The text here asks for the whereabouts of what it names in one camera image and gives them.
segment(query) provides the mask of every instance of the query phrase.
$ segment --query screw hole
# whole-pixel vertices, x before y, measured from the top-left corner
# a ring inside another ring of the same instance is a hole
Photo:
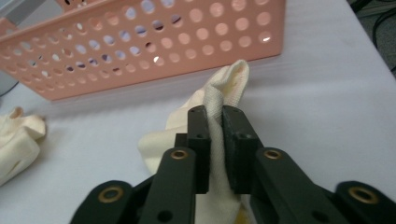
[[[123,195],[123,189],[119,186],[108,187],[100,192],[98,198],[101,203],[114,203]]]
[[[183,150],[177,150],[172,152],[171,157],[175,160],[183,160],[185,159],[189,154],[187,154],[186,151]]]
[[[168,221],[172,220],[173,215],[171,212],[165,210],[165,211],[161,211],[158,214],[157,218],[161,222],[168,222]]]
[[[378,203],[378,197],[370,190],[362,187],[352,187],[349,194],[361,203]]]
[[[271,160],[278,160],[282,157],[282,154],[280,154],[280,152],[275,150],[266,150],[264,152],[264,156]]]

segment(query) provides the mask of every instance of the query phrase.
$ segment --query gray floor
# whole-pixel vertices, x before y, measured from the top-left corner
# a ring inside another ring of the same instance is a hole
[[[380,14],[361,17],[361,25],[367,35],[372,38],[373,26]],[[396,66],[396,15],[384,21],[377,29],[376,40],[378,51],[389,69]]]

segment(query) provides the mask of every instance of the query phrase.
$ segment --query white glove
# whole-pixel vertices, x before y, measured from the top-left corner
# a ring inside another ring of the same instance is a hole
[[[35,160],[40,151],[35,140],[46,134],[45,123],[39,116],[22,115],[22,108],[15,107],[0,116],[0,186]]]
[[[237,106],[248,82],[248,64],[237,61],[222,67],[178,110],[171,113],[162,132],[149,133],[138,148],[152,173],[156,173],[163,153],[174,147],[176,133],[187,132],[187,112],[205,105],[211,144],[209,192],[197,195],[195,223],[232,224],[240,207],[240,198],[230,189],[224,164],[221,110],[223,105]]]

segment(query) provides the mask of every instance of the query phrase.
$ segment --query white surface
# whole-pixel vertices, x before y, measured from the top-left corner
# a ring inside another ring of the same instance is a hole
[[[345,0],[289,0],[282,55],[250,63],[241,101],[259,137],[318,185],[359,180],[396,201],[396,82]],[[33,165],[0,188],[8,223],[68,223],[88,192],[149,177],[136,149],[215,70],[60,102],[22,85],[0,101],[46,118]]]

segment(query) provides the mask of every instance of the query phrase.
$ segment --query crumpled fabric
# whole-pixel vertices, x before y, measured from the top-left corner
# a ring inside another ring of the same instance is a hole
[[[45,134],[44,120],[23,117],[20,107],[0,116],[0,186],[32,164],[40,152],[35,140]]]
[[[197,224],[235,223],[240,197],[231,191],[226,175],[221,110],[224,105],[238,105],[248,83],[248,74],[248,63],[242,60],[220,68],[181,108],[170,114],[164,131],[148,133],[139,141],[140,153],[155,174],[163,153],[174,146],[176,133],[187,132],[187,112],[195,106],[205,106],[212,139],[209,192],[197,195]]]

